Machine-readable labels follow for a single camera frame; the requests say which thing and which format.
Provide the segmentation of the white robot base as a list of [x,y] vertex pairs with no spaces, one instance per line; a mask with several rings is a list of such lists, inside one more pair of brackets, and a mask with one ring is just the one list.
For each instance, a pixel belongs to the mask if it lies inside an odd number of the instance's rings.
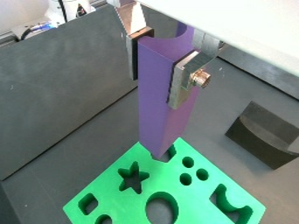
[[0,43],[57,28],[105,3],[105,0],[0,0]]

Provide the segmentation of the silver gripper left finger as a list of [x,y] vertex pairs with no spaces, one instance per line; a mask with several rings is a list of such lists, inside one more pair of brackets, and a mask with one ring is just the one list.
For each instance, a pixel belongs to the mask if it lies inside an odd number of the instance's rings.
[[152,37],[155,30],[145,23],[143,7],[139,2],[124,2],[116,8],[116,14],[125,31],[125,49],[128,55],[129,78],[137,79],[137,40]]

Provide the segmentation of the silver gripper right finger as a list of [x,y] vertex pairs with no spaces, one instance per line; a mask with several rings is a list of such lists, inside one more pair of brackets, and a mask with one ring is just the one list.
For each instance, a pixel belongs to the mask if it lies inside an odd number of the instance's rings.
[[168,94],[168,106],[177,109],[188,100],[195,86],[205,88],[211,75],[204,67],[218,57],[226,43],[207,32],[195,29],[192,34],[192,50],[177,61],[172,70],[172,82]]

